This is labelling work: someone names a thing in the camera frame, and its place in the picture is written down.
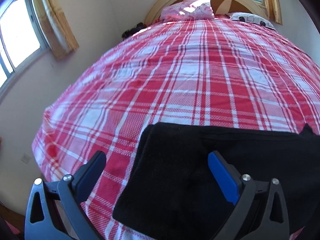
black clamp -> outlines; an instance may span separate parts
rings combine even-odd
[[[36,179],[27,206],[25,240],[74,239],[68,235],[62,223],[55,200],[61,201],[65,214],[80,240],[103,240],[80,203],[88,199],[105,166],[105,153],[97,151],[74,175],[67,174],[56,182]]]
[[[226,199],[235,205],[212,240],[289,239],[287,206],[278,179],[262,182],[240,175],[217,151],[209,154],[208,164]]]

black cloth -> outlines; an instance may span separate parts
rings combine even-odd
[[[149,125],[113,218],[156,239],[210,239],[234,208],[208,168],[213,150],[241,174],[280,180],[290,233],[308,222],[320,200],[320,136],[307,124],[300,134]]]

red plaid bedspread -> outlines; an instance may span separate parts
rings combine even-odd
[[[54,181],[104,151],[83,208],[106,239],[147,239],[111,214],[148,124],[298,133],[307,122],[319,134],[319,84],[318,66],[273,30],[223,19],[157,23],[105,53],[45,110],[33,152]]]

